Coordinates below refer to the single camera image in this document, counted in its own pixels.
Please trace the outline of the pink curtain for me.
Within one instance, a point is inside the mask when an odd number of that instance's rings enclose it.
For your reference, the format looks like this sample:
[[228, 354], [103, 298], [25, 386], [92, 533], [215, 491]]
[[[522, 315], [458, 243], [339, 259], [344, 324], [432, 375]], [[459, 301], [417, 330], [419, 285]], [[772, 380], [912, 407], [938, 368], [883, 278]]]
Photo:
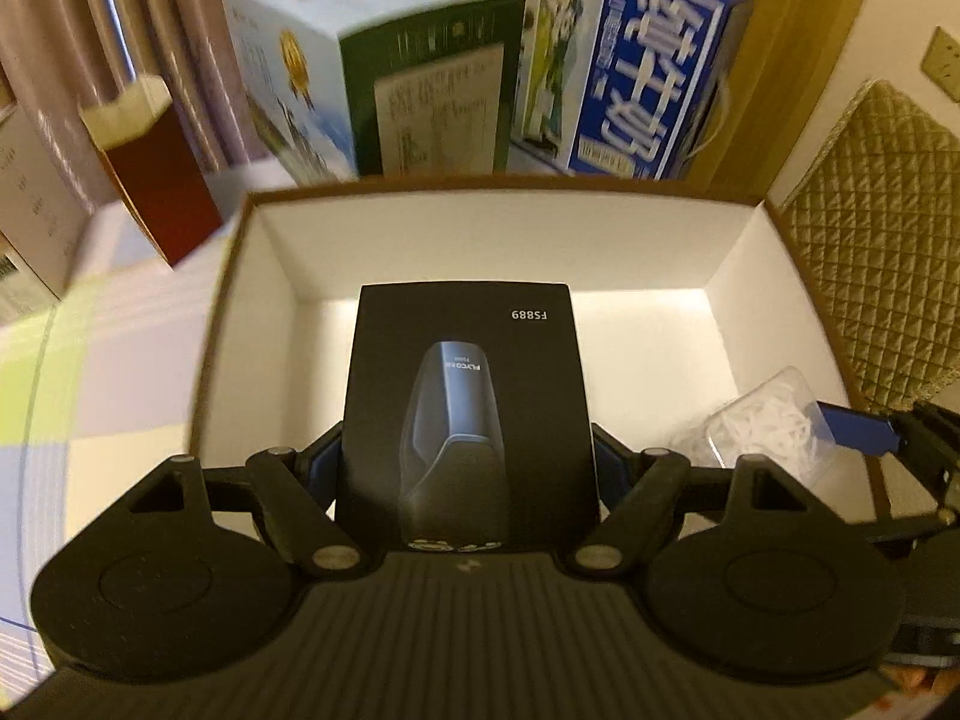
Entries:
[[155, 73], [206, 171], [263, 158], [221, 0], [2, 0], [2, 70], [73, 200], [116, 197], [80, 121]]

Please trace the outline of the beige wall socket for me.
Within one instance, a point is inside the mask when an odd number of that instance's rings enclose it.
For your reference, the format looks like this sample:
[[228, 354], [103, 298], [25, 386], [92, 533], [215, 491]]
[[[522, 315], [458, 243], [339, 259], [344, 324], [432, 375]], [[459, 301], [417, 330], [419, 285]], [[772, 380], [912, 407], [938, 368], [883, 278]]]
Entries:
[[921, 71], [947, 98], [960, 101], [960, 43], [942, 26], [934, 28]]

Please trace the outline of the black shaver box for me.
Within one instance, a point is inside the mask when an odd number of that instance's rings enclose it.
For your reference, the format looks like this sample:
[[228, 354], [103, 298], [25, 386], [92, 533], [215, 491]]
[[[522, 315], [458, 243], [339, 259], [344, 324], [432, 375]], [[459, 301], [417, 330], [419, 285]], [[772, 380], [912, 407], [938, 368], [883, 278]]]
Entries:
[[340, 527], [368, 548], [559, 550], [599, 523], [571, 293], [560, 283], [361, 289]]

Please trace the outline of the brown white storage box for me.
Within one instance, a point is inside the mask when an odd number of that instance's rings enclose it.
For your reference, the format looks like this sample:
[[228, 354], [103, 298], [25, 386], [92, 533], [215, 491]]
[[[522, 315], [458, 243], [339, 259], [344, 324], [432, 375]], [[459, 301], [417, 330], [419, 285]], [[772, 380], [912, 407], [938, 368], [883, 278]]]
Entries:
[[366, 550], [579, 543], [602, 427], [635, 450], [782, 371], [854, 388], [760, 202], [587, 177], [355, 182], [247, 202], [190, 450], [342, 434], [320, 505]]

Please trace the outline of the clear bag white items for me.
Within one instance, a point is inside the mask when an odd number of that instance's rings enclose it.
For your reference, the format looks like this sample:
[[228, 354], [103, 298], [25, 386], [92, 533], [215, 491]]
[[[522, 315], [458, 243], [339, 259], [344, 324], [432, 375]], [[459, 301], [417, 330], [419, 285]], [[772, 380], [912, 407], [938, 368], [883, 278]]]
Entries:
[[763, 455], [807, 488], [830, 470], [836, 455], [832, 429], [795, 367], [784, 367], [683, 429], [669, 447], [693, 465], [713, 468], [734, 468], [743, 455]]

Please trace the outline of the dark blue milk carton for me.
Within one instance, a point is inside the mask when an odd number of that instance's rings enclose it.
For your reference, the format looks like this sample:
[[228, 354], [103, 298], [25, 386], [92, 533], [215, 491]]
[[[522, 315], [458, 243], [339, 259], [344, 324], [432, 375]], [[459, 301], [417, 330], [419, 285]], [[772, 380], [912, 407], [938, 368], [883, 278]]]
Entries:
[[558, 171], [677, 179], [750, 0], [524, 0], [512, 138]]

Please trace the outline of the gold quilted headboard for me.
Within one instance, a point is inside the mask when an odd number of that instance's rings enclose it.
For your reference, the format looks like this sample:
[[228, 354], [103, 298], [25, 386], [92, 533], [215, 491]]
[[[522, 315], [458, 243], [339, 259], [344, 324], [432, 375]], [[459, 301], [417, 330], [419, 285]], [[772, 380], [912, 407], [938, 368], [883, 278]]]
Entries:
[[958, 137], [892, 83], [854, 96], [782, 219], [873, 410], [958, 380]]

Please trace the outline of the light blue milk carton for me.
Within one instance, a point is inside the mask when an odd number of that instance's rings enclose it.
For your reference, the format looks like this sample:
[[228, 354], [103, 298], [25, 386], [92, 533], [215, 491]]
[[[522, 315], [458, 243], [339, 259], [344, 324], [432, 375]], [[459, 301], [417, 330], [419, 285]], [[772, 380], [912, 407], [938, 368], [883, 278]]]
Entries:
[[221, 0], [257, 133], [298, 184], [508, 164], [523, 0]]

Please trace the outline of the white product box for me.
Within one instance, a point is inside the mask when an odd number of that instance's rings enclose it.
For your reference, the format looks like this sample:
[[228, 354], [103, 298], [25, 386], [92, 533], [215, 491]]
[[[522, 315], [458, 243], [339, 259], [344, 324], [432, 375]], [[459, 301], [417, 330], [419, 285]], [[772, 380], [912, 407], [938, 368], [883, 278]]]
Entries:
[[89, 215], [76, 203], [28, 116], [2, 110], [2, 325], [64, 297]]

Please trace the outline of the dark red paper box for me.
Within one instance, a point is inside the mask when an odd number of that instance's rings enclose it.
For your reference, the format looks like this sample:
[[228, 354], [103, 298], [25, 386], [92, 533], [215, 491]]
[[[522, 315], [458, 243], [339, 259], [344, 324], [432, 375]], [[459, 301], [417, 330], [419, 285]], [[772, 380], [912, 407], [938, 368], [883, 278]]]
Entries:
[[160, 75], [139, 75], [110, 103], [80, 119], [104, 171], [169, 266], [179, 265], [223, 223]]

